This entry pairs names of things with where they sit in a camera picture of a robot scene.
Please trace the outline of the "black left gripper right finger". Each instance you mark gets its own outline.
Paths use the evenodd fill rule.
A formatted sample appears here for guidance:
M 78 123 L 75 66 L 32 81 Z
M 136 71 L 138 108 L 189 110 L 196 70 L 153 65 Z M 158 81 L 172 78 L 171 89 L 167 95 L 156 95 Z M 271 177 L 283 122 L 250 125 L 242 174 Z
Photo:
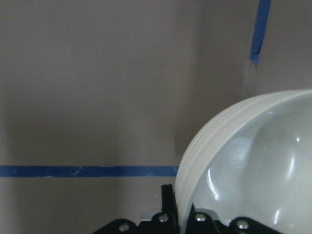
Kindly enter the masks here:
M 196 209 L 191 206 L 187 220 L 188 234 L 278 234 L 262 223 L 248 217 L 237 217 L 229 224 L 223 224 L 218 218 L 213 218 L 213 213 Z

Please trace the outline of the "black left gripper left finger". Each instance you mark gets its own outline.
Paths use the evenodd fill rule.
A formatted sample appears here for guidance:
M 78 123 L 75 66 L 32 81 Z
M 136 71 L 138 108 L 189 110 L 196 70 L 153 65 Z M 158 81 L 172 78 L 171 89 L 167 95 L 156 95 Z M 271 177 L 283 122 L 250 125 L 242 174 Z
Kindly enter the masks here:
M 115 219 L 95 231 L 96 234 L 177 234 L 179 233 L 177 207 L 171 184 L 161 186 L 161 212 L 138 225 L 127 219 Z

